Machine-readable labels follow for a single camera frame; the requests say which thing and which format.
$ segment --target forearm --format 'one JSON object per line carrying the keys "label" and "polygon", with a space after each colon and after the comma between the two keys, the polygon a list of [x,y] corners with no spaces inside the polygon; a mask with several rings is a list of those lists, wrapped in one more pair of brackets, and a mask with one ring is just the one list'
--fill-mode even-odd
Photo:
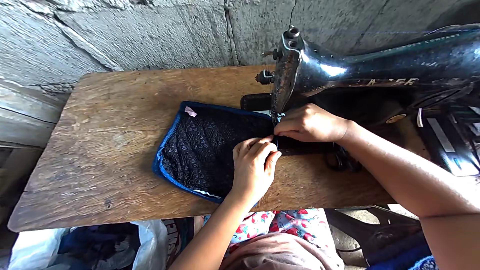
{"label": "forearm", "polygon": [[228,195],[169,269],[218,269],[235,230],[250,208]]}
{"label": "forearm", "polygon": [[479,213],[474,189],[430,161],[348,124],[338,143],[402,206],[419,217]]}

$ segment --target concrete wall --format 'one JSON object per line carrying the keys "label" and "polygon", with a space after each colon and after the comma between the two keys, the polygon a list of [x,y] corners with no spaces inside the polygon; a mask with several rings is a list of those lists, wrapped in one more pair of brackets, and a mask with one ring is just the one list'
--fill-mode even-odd
{"label": "concrete wall", "polygon": [[424,34],[469,0],[0,0],[0,78],[65,99],[89,72],[266,63],[294,24],[339,53]]}

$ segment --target fabric pouch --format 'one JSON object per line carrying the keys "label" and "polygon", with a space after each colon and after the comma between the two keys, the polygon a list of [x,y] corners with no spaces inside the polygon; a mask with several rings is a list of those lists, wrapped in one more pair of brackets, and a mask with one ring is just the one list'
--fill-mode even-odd
{"label": "fabric pouch", "polygon": [[152,168],[179,188],[220,203],[233,184],[233,148],[271,134],[266,114],[183,101]]}

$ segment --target wooden table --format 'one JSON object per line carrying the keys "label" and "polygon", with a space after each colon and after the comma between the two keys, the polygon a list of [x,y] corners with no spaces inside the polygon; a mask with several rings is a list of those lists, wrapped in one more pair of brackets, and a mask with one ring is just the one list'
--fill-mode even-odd
{"label": "wooden table", "polygon": [[[155,176],[158,145],[183,100],[240,107],[262,66],[87,74],[9,221],[13,231],[167,219],[212,213],[217,204]],[[281,157],[256,210],[393,203],[366,171],[335,172],[321,155]]]}

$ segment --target blue piping trim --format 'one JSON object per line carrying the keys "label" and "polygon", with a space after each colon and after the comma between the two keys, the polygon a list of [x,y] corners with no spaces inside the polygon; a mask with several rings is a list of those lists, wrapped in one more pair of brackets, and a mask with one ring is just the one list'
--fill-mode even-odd
{"label": "blue piping trim", "polygon": [[196,191],[193,191],[192,189],[189,189],[187,187],[185,187],[184,185],[180,184],[179,182],[177,182],[177,180],[175,180],[164,168],[163,164],[162,164],[162,161],[163,161],[163,154],[162,154],[162,151],[163,151],[163,148],[165,148],[165,145],[167,144],[167,141],[168,139],[170,139],[170,137],[172,136],[173,132],[175,131],[175,129],[177,128],[177,125],[178,123],[180,122],[180,114],[181,113],[186,113],[185,112],[185,107],[187,106],[191,106],[191,107],[202,107],[202,108],[212,108],[212,109],[217,109],[217,110],[225,110],[225,111],[229,111],[229,112],[232,112],[232,113],[236,113],[236,114],[240,114],[240,115],[252,115],[252,116],[257,116],[257,117],[261,117],[261,118],[265,118],[265,119],[269,119],[271,120],[272,118],[264,113],[259,113],[259,112],[254,112],[254,111],[247,111],[247,110],[241,110],[241,109],[236,109],[236,108],[231,108],[231,107],[226,107],[226,106],[221,106],[221,105],[213,105],[213,104],[204,104],[204,103],[200,103],[200,102],[195,102],[195,101],[182,101],[180,103],[180,109],[179,111],[177,112],[177,115],[175,115],[175,119],[173,120],[173,124],[172,126],[170,127],[170,129],[168,130],[167,132],[167,135],[165,135],[165,137],[163,138],[163,141],[162,143],[160,144],[160,146],[158,147],[158,150],[156,151],[156,156],[155,156],[155,159],[153,161],[153,164],[152,164],[152,170],[153,172],[160,176],[160,177],[163,177],[165,178],[166,180],[172,182],[172,184],[176,185],[177,187],[187,191],[187,192],[190,192],[192,194],[195,194],[197,196],[200,196],[204,199],[207,199],[209,201],[212,201],[212,202],[215,202],[215,203],[221,203],[223,201],[223,198],[222,199],[219,199],[219,198],[215,198],[215,197],[210,197],[210,196],[206,196],[202,193],[199,193],[199,192],[196,192]]}

